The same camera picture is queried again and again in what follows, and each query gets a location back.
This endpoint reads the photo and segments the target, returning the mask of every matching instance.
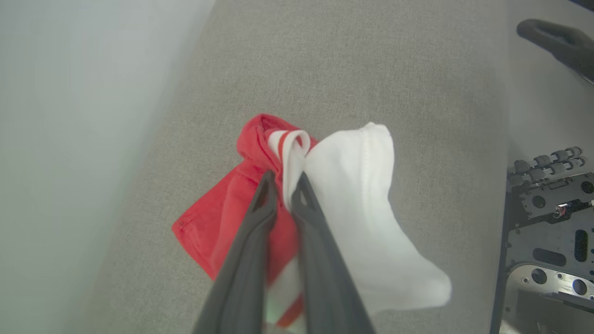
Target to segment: black handle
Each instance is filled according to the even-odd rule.
[[[553,56],[572,70],[594,80],[594,41],[581,30],[542,20],[525,20],[517,33]]]
[[[262,332],[268,233],[276,220],[276,200],[274,173],[268,171],[214,281],[194,334]]]
[[[301,174],[291,203],[299,230],[307,333],[374,333],[305,173]]]

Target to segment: white fabric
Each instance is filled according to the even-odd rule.
[[[280,157],[280,146],[282,145],[283,156]],[[291,195],[297,189],[299,176],[303,172],[305,155],[311,147],[309,135],[304,130],[296,131],[275,131],[268,137],[268,146],[274,151],[283,165],[283,201],[287,210],[291,212]]]
[[[367,312],[444,305],[451,294],[449,277],[419,254],[388,202],[394,166],[388,129],[369,123],[339,131],[311,151],[306,132],[291,131],[283,140],[286,132],[276,131],[268,140],[277,156],[282,152],[284,204],[290,211],[291,194],[304,171]],[[294,258],[281,272],[280,283],[273,282],[268,290],[269,322],[286,310],[272,308],[291,305],[298,295],[297,261]]]

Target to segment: red fabric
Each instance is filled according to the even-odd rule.
[[[270,238],[268,282],[274,281],[297,254],[296,226],[282,199],[282,165],[268,148],[270,134],[277,130],[299,130],[286,121],[260,114],[245,124],[237,141],[244,161],[192,205],[174,224],[173,233],[186,252],[215,279],[248,210],[264,173],[272,170],[278,190],[277,219]],[[311,138],[311,146],[316,140]]]
[[[297,317],[299,317],[299,315],[301,315],[302,312],[303,295],[299,295],[299,297],[293,302],[289,309],[285,311],[283,316],[279,319],[279,321],[276,324],[280,327],[287,328],[297,319]]]

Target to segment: metal plate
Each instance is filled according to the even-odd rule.
[[[572,200],[580,200],[582,203],[594,200],[594,193],[584,192],[582,184],[587,187],[594,186],[594,174],[586,173],[560,179],[521,194],[520,200],[529,218],[547,215],[555,212],[559,204]]]
[[[533,225],[515,229],[508,234],[508,249],[505,258],[507,268],[521,263],[539,264],[572,275],[594,279],[594,209],[574,212],[571,219],[564,222],[549,224],[539,222]],[[575,239],[576,231],[587,233],[585,261],[576,260]],[[552,263],[539,261],[534,257],[534,249],[541,248],[560,253],[565,256],[565,265],[557,266]]]
[[[535,269],[542,270],[546,274],[546,282],[538,284],[532,278]],[[587,292],[584,295],[578,294],[573,289],[573,282],[579,279],[585,283]],[[534,292],[539,295],[551,295],[564,293],[583,300],[590,308],[594,308],[594,283],[565,272],[559,272],[542,266],[526,264],[515,268],[507,279],[504,300],[504,318],[512,323],[517,317],[518,292],[520,290]]]

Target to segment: gray upholstered surface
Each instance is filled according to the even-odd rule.
[[[379,314],[378,332],[487,332],[504,198],[503,6],[219,0],[97,277],[89,332],[190,331],[210,282],[170,226],[239,162],[237,135],[260,112],[317,138],[388,126],[390,200],[453,297]]]

